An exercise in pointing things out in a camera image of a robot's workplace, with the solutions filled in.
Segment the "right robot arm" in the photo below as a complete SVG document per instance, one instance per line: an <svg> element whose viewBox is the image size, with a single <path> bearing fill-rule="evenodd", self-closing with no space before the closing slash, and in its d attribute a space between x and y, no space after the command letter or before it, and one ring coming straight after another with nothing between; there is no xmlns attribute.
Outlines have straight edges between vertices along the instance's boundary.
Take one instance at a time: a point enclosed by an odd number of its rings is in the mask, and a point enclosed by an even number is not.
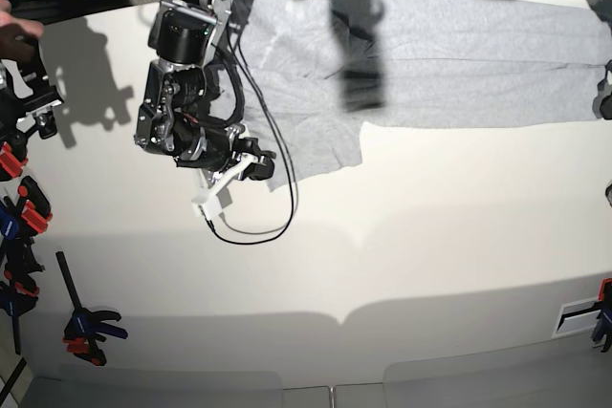
<svg viewBox="0 0 612 408"><path fill-rule="evenodd" d="M184 168L265 181L275 154L245 136L245 96L222 37L233 0L160 0L148 38L149 65L134 142Z"/></svg>

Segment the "person hand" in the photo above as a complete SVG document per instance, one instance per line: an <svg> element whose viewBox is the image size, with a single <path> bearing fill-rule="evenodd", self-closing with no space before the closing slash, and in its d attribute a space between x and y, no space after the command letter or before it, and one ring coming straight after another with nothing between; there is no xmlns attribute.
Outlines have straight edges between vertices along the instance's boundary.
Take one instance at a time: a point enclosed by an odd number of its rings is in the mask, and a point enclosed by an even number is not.
<svg viewBox="0 0 612 408"><path fill-rule="evenodd" d="M25 39L39 40L44 33L42 23L17 18L11 13L10 0L1 0L1 58L18 63L28 62L35 53L34 46Z"/></svg>

